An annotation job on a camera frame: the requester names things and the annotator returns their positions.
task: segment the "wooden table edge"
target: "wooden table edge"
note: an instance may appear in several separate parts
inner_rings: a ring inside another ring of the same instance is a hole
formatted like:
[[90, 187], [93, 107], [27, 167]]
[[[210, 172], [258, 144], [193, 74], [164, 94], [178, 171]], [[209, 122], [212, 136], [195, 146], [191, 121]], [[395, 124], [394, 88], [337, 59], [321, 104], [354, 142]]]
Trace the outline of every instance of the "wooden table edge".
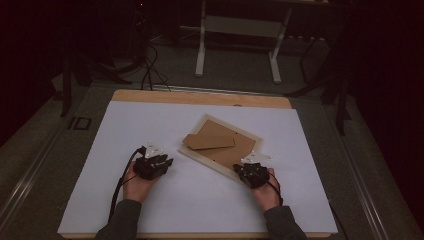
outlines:
[[221, 106], [245, 106], [290, 109], [290, 101], [285, 97], [271, 97], [247, 94], [165, 92], [145, 90], [116, 90], [112, 101], [180, 103]]

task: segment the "hand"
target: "hand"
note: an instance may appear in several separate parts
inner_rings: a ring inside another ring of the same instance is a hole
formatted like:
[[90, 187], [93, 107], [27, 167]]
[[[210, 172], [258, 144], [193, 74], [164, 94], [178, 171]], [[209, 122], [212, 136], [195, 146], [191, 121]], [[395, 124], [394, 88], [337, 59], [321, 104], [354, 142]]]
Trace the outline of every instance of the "hand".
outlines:
[[[274, 169], [268, 168], [268, 172], [274, 175]], [[279, 189], [278, 182], [273, 176], [270, 176], [269, 183]], [[280, 205], [280, 196], [278, 196], [275, 190], [268, 184], [252, 189], [251, 191], [253, 196], [256, 198], [256, 202], [258, 202], [259, 206], [264, 212], [268, 209]]]
[[159, 180], [159, 178], [155, 178], [153, 180], [140, 178], [133, 170], [134, 164], [135, 162], [130, 164], [128, 172], [124, 177], [124, 199], [138, 201], [143, 204], [150, 192], [150, 189]]

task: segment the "wooden frame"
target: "wooden frame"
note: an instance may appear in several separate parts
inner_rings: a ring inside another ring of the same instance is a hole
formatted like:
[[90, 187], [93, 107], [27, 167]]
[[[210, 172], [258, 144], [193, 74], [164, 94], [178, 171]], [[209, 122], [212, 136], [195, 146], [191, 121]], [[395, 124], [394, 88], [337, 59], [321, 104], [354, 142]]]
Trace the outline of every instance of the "wooden frame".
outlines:
[[231, 148], [193, 150], [189, 148], [186, 144], [183, 144], [182, 147], [178, 149], [178, 151], [183, 155], [205, 165], [206, 167], [209, 167], [212, 170], [219, 172], [222, 175], [233, 179], [236, 182], [242, 183], [240, 181], [240, 178], [238, 177], [238, 174], [233, 171], [232, 165], [235, 163], [241, 163], [241, 158], [249, 155], [252, 151], [258, 151], [260, 149], [260, 146], [262, 145], [262, 139], [252, 133], [249, 133], [243, 129], [240, 129], [234, 125], [231, 125], [210, 115], [205, 115], [198, 123], [198, 125], [195, 126], [192, 133], [201, 134], [202, 130], [205, 130], [206, 127], [212, 128], [215, 126], [221, 128], [221, 132], [234, 132], [234, 136], [236, 136], [236, 146]]

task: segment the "cable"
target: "cable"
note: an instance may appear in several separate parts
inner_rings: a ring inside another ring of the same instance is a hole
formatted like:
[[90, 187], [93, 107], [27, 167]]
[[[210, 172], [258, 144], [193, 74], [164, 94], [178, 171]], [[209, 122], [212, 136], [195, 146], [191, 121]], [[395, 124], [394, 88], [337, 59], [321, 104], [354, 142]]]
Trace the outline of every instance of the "cable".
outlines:
[[113, 213], [115, 212], [115, 206], [116, 206], [116, 199], [118, 198], [118, 194], [119, 194], [119, 189], [121, 189], [121, 186], [124, 184], [123, 180], [125, 177], [125, 174], [128, 171], [128, 168], [131, 164], [131, 161], [133, 160], [134, 156], [141, 151], [141, 148], [138, 148], [137, 150], [135, 150], [135, 152], [131, 155], [130, 159], [128, 160], [127, 166], [125, 166], [125, 170], [124, 173], [122, 174], [122, 177], [119, 179], [118, 184], [116, 184], [116, 188], [115, 188], [115, 192], [113, 193], [113, 197], [112, 197], [112, 202], [110, 204], [110, 211], [109, 211], [109, 218], [108, 218], [108, 222], [110, 221], [110, 219], [113, 216]]
[[154, 48], [152, 45], [150, 45], [150, 44], [147, 44], [147, 46], [148, 47], [150, 47], [150, 48], [152, 48], [153, 49], [153, 51], [155, 51], [155, 57], [154, 57], [154, 59], [153, 59], [153, 61], [150, 63], [150, 66], [149, 66], [149, 61], [147, 61], [146, 60], [146, 66], [147, 66], [147, 71], [146, 71], [146, 73], [144, 74], [144, 76], [143, 76], [143, 80], [141, 81], [141, 90], [143, 90], [143, 86], [144, 86], [144, 81], [146, 80], [146, 77], [147, 76], [149, 76], [149, 83], [150, 83], [150, 90], [153, 90], [153, 87], [152, 87], [152, 79], [151, 79], [151, 76], [150, 76], [150, 69], [152, 68], [152, 66], [155, 64], [155, 62], [156, 62], [156, 60], [157, 60], [157, 58], [158, 58], [158, 51], [156, 50], [156, 48]]
[[283, 205], [283, 198], [281, 197], [280, 183], [278, 182], [277, 178], [273, 174], [271, 174], [271, 173], [268, 173], [268, 174], [271, 175], [275, 179], [277, 186], [278, 186], [278, 189], [274, 185], [272, 185], [269, 181], [267, 181], [266, 183], [268, 183], [268, 185], [270, 185], [272, 187], [272, 189], [274, 189], [274, 191], [277, 193], [279, 201], [280, 201], [280, 206], [282, 206]]
[[154, 65], [151, 65], [153, 71], [156, 73], [156, 76], [158, 76], [158, 78], [160, 79], [160, 81], [168, 88], [168, 90], [171, 92], [171, 88], [169, 87], [169, 85], [166, 83], [168, 81], [168, 77], [163, 74], [163, 73], [159, 73], [159, 71], [156, 69], [156, 67]]
[[133, 179], [133, 178], [135, 178], [135, 177], [137, 177], [137, 175], [132, 176], [131, 178], [129, 178], [129, 179], [127, 179], [127, 180], [125, 180], [125, 181], [122, 183], [122, 185], [121, 185], [121, 186], [124, 186], [124, 185], [125, 185], [125, 183], [127, 183], [128, 181], [132, 180], [132, 179]]

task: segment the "metal stand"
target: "metal stand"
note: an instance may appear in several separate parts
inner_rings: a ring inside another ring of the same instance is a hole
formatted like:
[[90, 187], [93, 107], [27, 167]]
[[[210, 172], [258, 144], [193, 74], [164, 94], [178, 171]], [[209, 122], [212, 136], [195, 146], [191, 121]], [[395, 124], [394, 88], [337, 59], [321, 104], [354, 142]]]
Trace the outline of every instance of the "metal stand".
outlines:
[[205, 34], [206, 31], [222, 32], [230, 34], [241, 34], [249, 36], [276, 38], [273, 51], [269, 53], [272, 77], [274, 83], [281, 83], [278, 69], [277, 55], [287, 29], [292, 13], [292, 8], [286, 11], [284, 22], [260, 21], [251, 19], [228, 18], [220, 16], [206, 15], [206, 0], [202, 1], [202, 16], [200, 20], [200, 46], [197, 55], [196, 72], [197, 77], [203, 76], [205, 62]]

